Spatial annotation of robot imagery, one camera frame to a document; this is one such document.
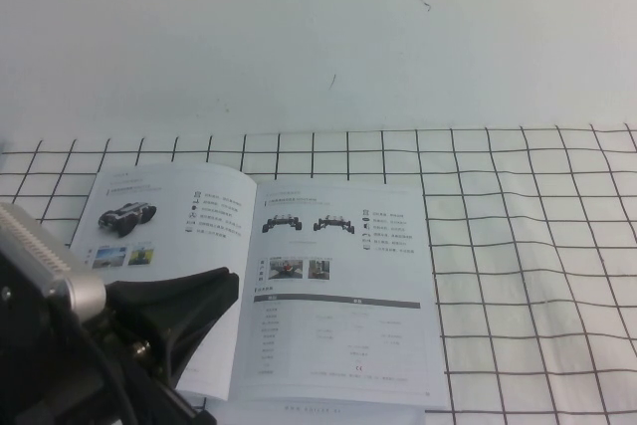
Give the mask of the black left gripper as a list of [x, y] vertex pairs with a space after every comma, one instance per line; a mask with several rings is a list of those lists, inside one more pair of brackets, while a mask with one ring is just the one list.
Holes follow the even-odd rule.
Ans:
[[195, 350], [239, 297], [227, 268], [106, 286], [106, 308], [85, 325], [110, 380], [87, 406], [87, 424], [215, 424], [174, 388]]

